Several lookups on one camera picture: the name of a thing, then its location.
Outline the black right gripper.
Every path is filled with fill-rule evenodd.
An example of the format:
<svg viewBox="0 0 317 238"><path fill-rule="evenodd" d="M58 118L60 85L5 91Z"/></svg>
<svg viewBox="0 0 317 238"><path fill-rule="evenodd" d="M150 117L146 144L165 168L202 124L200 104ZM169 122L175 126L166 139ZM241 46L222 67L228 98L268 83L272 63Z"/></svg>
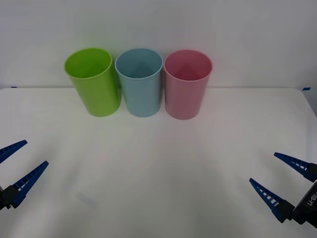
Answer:
<svg viewBox="0 0 317 238"><path fill-rule="evenodd" d="M278 152L275 152L274 156L292 167L307 180L311 182L317 180L316 164ZM293 219L300 225L308 222L313 227L317 227L317 182L313 184L296 208L287 200L282 199L260 185L254 179L250 178L249 182L279 222L283 223L285 220L291 221Z"/></svg>

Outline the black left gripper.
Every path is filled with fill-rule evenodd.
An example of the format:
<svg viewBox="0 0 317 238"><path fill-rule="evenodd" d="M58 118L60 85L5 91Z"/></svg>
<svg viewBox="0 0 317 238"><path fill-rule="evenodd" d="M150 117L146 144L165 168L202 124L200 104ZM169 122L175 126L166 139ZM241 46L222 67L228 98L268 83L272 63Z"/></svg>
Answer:
<svg viewBox="0 0 317 238"><path fill-rule="evenodd" d="M6 146L0 149L0 163L9 158L17 150L22 148L28 142L22 140ZM9 209L10 207L17 208L21 202L26 198L27 193L36 183L38 178L42 175L44 170L49 165L48 161L44 161L35 169L33 169L26 176L18 180L13 185L8 186L6 189L0 188L0 209L3 208Z"/></svg>

